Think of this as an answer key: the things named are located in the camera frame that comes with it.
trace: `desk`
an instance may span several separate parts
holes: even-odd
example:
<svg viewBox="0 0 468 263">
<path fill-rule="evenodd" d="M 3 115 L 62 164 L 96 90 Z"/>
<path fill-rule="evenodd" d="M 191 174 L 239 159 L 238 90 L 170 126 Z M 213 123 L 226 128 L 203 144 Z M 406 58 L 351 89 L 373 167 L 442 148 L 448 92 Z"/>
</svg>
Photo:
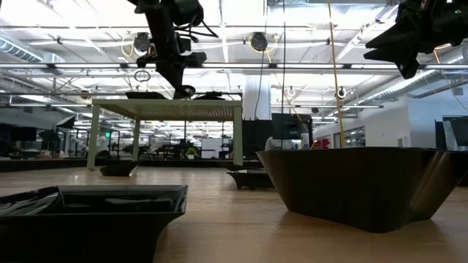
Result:
<svg viewBox="0 0 468 263">
<path fill-rule="evenodd" d="M 140 121 L 233 121 L 233 163 L 242 165 L 242 102 L 217 100 L 93 99 L 88 169 L 94 169 L 99 111 L 106 109 L 135 120 L 133 161 L 138 160 Z"/>
</svg>

